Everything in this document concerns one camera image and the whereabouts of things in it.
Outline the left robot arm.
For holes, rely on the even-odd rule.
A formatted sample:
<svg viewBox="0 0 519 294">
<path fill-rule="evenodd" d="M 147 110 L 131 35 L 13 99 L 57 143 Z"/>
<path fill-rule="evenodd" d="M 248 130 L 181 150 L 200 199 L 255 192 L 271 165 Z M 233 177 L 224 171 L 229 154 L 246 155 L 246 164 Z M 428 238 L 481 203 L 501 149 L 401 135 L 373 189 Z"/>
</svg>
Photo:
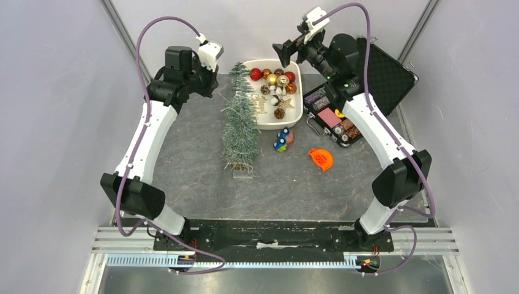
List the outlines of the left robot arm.
<svg viewBox="0 0 519 294">
<path fill-rule="evenodd" d="M 209 41 L 197 51 L 170 46 L 165 65 L 147 85 L 145 102 L 130 146 L 114 173 L 104 173 L 100 185 L 119 211 L 151 221 L 177 250 L 191 245 L 189 221 L 165 203 L 164 191 L 152 186 L 155 163 L 166 134 L 193 93 L 211 97 L 218 87 L 218 58 L 223 46 Z"/>
</svg>

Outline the clear battery box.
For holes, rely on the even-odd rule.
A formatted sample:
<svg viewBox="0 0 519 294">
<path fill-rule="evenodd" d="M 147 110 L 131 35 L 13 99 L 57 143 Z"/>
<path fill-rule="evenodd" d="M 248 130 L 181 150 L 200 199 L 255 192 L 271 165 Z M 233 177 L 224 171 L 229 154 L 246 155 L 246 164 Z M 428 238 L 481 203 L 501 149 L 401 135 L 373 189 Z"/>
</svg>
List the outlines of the clear battery box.
<svg viewBox="0 0 519 294">
<path fill-rule="evenodd" d="M 253 179 L 255 177 L 254 169 L 234 169 L 234 179 Z"/>
</svg>

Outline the small frosted christmas tree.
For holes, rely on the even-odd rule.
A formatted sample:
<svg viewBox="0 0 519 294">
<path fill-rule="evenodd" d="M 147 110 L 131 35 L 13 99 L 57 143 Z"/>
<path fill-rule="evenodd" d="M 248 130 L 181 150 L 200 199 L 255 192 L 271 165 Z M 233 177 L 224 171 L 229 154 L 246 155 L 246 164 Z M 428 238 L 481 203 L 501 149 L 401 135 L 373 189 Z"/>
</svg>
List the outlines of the small frosted christmas tree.
<svg viewBox="0 0 519 294">
<path fill-rule="evenodd" d="M 258 159 L 258 140 L 260 132 L 257 128 L 248 93 L 252 87 L 245 80 L 250 70 L 243 62 L 237 62 L 230 70 L 232 96 L 223 109 L 225 125 L 223 128 L 223 158 L 225 167 L 232 169 L 253 169 Z"/>
</svg>

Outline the white cotton boll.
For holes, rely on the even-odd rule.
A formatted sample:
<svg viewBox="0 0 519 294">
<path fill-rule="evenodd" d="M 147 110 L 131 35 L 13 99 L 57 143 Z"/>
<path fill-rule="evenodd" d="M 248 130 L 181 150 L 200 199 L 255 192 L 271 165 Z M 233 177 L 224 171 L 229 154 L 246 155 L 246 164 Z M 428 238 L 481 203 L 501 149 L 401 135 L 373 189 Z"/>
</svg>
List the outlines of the white cotton boll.
<svg viewBox="0 0 519 294">
<path fill-rule="evenodd" d="M 282 99 L 279 97 L 279 95 L 272 95 L 270 99 L 270 104 L 275 107 L 279 107 L 281 105 Z"/>
</svg>

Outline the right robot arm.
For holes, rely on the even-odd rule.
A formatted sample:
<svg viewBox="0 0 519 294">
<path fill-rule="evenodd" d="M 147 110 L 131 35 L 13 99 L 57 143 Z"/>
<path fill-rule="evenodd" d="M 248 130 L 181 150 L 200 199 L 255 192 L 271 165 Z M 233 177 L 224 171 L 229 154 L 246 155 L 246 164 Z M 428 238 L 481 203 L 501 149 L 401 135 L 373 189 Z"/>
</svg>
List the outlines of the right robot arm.
<svg viewBox="0 0 519 294">
<path fill-rule="evenodd" d="M 383 171 L 372 183 L 373 201 L 353 230 L 337 237 L 342 246 L 369 250 L 386 240 L 397 210 L 406 209 L 406 203 L 422 190 L 431 194 L 427 176 L 432 158 L 427 150 L 417 151 L 402 139 L 377 106 L 368 81 L 370 40 L 364 39 L 360 52 L 360 38 L 337 34 L 328 47 L 323 38 L 323 32 L 311 40 L 303 34 L 272 47 L 283 67 L 297 53 L 298 64 L 307 61 L 327 80 L 323 86 L 330 104 L 353 123 L 379 160 Z"/>
</svg>

